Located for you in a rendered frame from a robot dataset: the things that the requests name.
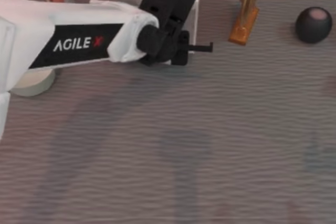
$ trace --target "red x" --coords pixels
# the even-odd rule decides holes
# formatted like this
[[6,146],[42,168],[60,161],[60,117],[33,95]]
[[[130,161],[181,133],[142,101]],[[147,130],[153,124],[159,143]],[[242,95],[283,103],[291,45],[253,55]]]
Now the red x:
[[94,38],[94,47],[99,47],[101,45],[101,43],[103,42],[104,38],[102,36],[97,36],[96,38]]

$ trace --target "table surface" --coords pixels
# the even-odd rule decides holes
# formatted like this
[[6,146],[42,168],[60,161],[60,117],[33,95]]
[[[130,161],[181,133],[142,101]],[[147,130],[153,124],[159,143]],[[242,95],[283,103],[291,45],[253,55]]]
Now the table surface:
[[0,144],[1,224],[334,223],[336,40],[296,40],[304,8],[259,1],[246,47],[239,4],[201,1],[189,66],[62,69],[13,96]]

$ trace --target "white robotic arm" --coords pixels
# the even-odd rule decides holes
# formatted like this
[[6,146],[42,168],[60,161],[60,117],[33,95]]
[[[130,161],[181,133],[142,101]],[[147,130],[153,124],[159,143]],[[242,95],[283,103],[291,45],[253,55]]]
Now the white robotic arm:
[[185,65],[189,50],[212,51],[212,45],[189,46],[182,31],[194,2],[143,0],[138,8],[0,0],[0,139],[9,91],[27,71],[100,60]]

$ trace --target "black ball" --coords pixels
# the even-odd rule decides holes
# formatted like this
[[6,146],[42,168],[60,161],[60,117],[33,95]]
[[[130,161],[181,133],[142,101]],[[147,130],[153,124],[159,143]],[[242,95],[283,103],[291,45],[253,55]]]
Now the black ball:
[[324,40],[332,28],[330,13],[321,7],[309,7],[298,16],[295,31],[300,40],[315,44]]

